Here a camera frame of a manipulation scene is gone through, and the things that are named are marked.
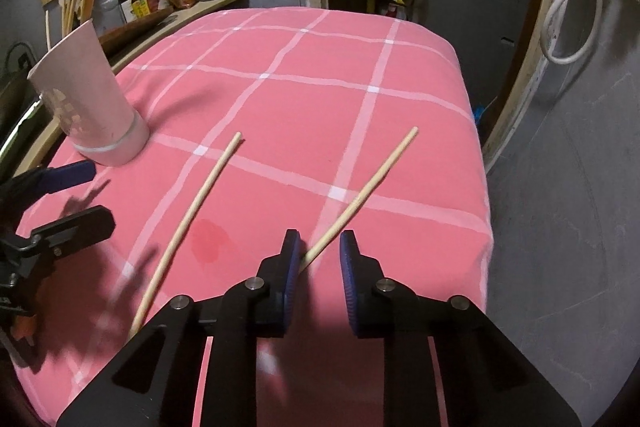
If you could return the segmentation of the person's left hand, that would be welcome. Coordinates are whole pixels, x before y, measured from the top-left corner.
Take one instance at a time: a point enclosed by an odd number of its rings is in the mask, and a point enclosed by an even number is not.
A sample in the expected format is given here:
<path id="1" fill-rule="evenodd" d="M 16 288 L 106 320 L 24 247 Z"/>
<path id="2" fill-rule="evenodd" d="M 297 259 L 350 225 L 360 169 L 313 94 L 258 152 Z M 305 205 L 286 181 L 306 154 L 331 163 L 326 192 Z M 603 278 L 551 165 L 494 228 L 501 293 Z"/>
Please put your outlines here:
<path id="1" fill-rule="evenodd" d="M 21 343 L 21 345 L 29 345 L 32 347 L 35 344 L 37 324 L 37 317 L 35 315 L 31 315 L 30 317 L 17 315 L 14 317 L 14 321 L 11 326 L 11 335 L 13 339 L 18 343 Z"/>

